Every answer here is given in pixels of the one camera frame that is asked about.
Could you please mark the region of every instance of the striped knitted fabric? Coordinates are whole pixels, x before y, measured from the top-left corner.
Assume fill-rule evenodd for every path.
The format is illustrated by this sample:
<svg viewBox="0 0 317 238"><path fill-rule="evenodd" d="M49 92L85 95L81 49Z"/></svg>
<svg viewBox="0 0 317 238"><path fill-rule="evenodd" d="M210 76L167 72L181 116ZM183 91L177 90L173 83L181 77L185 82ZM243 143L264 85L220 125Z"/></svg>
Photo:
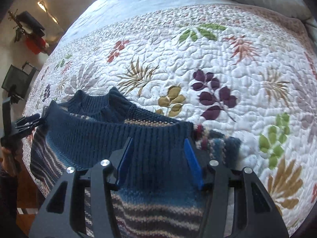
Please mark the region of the striped knitted fabric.
<svg viewBox="0 0 317 238"><path fill-rule="evenodd" d="M193 183L184 140L196 138L211 158L229 167L240 146L238 139L208 135L202 127L138 108L115 88L105 96L78 91L67 103L52 101L44 117L32 143L31 171L49 190L68 166L90 168L122 148L128 137L134 139L126 182L112 193L117 222L127 237L196 237L205 201ZM92 234L89 200L86 206Z"/></svg>

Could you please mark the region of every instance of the person's hand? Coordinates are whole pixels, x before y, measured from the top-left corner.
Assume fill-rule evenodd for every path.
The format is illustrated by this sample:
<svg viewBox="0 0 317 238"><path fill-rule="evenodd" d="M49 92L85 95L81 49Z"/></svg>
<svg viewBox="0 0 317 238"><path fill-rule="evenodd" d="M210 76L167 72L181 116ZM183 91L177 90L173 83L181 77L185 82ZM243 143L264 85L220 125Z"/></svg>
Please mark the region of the person's hand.
<svg viewBox="0 0 317 238"><path fill-rule="evenodd" d="M20 166L23 165L22 161L22 155L23 155L23 143L20 140L18 149L15 152L15 160L19 162ZM5 170L10 176L15 176L14 171L9 163L9 155L11 154L11 151L9 149L6 149L4 147L1 148L2 154L3 154L3 161L2 161L2 168Z"/></svg>

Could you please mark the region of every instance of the wooden floor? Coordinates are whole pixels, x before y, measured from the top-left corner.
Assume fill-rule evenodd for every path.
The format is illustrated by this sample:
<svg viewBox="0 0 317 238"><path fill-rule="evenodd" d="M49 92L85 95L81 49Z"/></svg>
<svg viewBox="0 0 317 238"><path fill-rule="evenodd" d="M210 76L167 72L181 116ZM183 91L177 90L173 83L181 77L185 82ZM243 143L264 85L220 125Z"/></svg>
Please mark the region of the wooden floor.
<svg viewBox="0 0 317 238"><path fill-rule="evenodd" d="M36 203L37 187L31 176L23 167L18 177L17 207L19 208L37 208ZM20 215L16 217L16 224L28 235L35 215Z"/></svg>

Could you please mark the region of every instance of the black chair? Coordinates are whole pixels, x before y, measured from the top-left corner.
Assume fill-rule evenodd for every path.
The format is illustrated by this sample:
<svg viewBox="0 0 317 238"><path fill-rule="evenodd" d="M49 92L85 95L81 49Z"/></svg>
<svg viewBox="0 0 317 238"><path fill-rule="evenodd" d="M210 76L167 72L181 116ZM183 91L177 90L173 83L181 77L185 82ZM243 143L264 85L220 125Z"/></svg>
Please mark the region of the black chair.
<svg viewBox="0 0 317 238"><path fill-rule="evenodd" d="M29 74L24 71L26 65L32 67ZM16 98L14 102L17 103L19 100L25 99L36 71L37 69L29 62L25 62L22 69L11 65L1 87L8 92L8 96L14 96Z"/></svg>

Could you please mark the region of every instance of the metal screw head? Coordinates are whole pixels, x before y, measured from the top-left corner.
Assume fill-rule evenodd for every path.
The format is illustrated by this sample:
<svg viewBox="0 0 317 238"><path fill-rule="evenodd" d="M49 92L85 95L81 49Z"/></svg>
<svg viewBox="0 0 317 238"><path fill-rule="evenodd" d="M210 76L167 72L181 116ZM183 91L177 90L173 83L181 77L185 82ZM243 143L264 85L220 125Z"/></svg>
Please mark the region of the metal screw head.
<svg viewBox="0 0 317 238"><path fill-rule="evenodd" d="M67 167L66 172L68 174L72 174L73 172L75 172L75 168L73 166Z"/></svg>
<svg viewBox="0 0 317 238"><path fill-rule="evenodd" d="M100 162L100 164L101 164L102 166L107 166L107 165L110 164L110 161L109 161L108 159L104 159L104 160L102 160L102 161Z"/></svg>
<svg viewBox="0 0 317 238"><path fill-rule="evenodd" d="M210 164L211 166L217 166L217 165L219 165L219 162L218 162L217 160L210 160L210 161L209 161L209 164Z"/></svg>
<svg viewBox="0 0 317 238"><path fill-rule="evenodd" d="M253 170L252 170L250 167L245 167L245 168L244 168L244 172L245 172L246 174L251 174L251 173L253 172Z"/></svg>

